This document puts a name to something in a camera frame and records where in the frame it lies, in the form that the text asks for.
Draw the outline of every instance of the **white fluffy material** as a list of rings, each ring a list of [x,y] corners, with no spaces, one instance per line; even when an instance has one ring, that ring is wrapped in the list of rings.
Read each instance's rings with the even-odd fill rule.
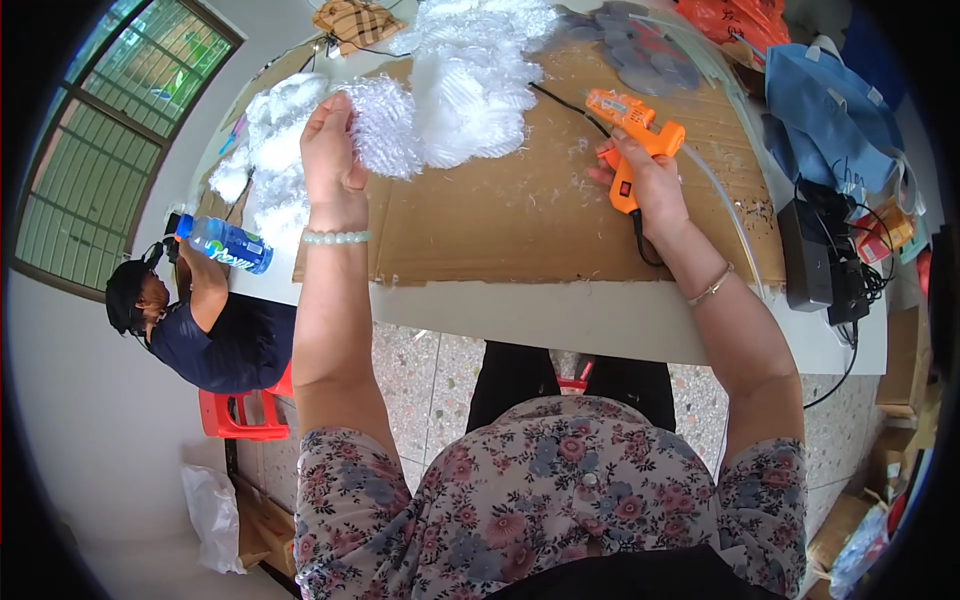
[[[497,157],[523,144],[523,111],[543,79],[522,53],[553,31],[557,12],[542,0],[426,0],[414,26],[394,37],[411,52],[416,130],[423,158],[449,169],[473,156]]]
[[[360,164],[377,175],[408,180],[423,172],[423,143],[414,131],[414,99],[386,75],[358,77],[344,90],[353,107],[350,137]]]
[[[217,170],[210,176],[210,189],[219,194],[225,203],[235,203],[247,187],[249,169],[250,148],[244,142],[217,165]]]
[[[473,156],[517,150],[523,111],[537,103],[527,86],[543,78],[521,53],[553,31],[557,12],[542,0],[425,0],[412,28],[393,38],[411,52],[413,95],[386,76],[332,88],[326,77],[297,73],[260,92],[247,107],[249,139],[210,178],[236,202],[252,170],[252,223],[278,250],[296,252],[309,202],[300,162],[300,134],[317,104],[335,89],[350,96],[360,162],[387,177],[409,179],[426,164],[451,168]]]
[[[300,233],[310,214],[300,162],[300,134],[310,113],[326,95],[325,76],[297,73],[260,92],[247,106],[249,138],[245,142],[248,163],[244,165],[244,184],[246,170],[252,169],[253,219],[244,227],[284,252],[297,251]],[[240,160],[232,160],[237,164],[231,168],[239,169]]]

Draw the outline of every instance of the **hand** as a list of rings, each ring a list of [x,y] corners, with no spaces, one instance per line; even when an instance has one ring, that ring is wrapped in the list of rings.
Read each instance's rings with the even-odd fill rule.
[[[634,196],[643,217],[643,236],[656,246],[658,240],[679,230],[690,219],[680,191],[677,161],[671,156],[650,157],[639,142],[619,128],[597,148],[597,153],[613,147],[634,169]],[[613,169],[603,158],[599,168],[589,168],[587,173],[608,187],[613,183]]]
[[[337,92],[313,111],[300,136],[310,228],[316,231],[367,228],[363,189],[368,174],[353,151],[351,123],[350,99],[346,93]]]

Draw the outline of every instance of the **black cap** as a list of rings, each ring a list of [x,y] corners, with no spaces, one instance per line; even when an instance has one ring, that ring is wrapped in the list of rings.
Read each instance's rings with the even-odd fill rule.
[[[136,303],[140,300],[143,278],[156,268],[162,253],[163,245],[156,243],[139,260],[121,263],[107,280],[107,318],[119,333],[136,335],[143,331],[143,311]]]

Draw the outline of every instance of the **plastic water bottle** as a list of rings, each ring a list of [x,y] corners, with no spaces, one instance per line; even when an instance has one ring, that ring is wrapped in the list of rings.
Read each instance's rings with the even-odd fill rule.
[[[187,240],[195,251],[254,275],[266,271],[274,258],[274,249],[259,235],[215,217],[181,216],[174,238]]]

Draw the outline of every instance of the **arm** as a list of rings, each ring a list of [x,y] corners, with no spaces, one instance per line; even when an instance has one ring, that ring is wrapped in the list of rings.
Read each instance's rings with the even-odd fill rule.
[[[368,225],[367,173],[353,156],[346,94],[314,111],[300,139],[312,231]],[[300,432],[341,426],[367,434],[399,461],[387,407],[373,377],[367,245],[309,245],[297,327],[293,384]]]
[[[720,278],[727,261],[690,222],[677,179],[677,162],[650,158],[620,130],[608,142],[634,168],[644,235],[657,249],[684,296],[694,299]],[[612,181],[601,161],[595,179]],[[740,277],[731,274],[717,293],[693,308],[713,372],[730,396],[728,462],[744,448],[772,438],[804,440],[800,376],[780,327]]]
[[[189,293],[190,315],[204,333],[209,333],[227,304],[227,278],[220,263],[190,248],[189,244],[180,243],[180,258],[186,263],[193,283],[193,291]]]
[[[193,281],[193,275],[182,256],[177,256],[177,264],[174,270],[177,275],[177,300],[186,302],[190,300],[190,284]]]

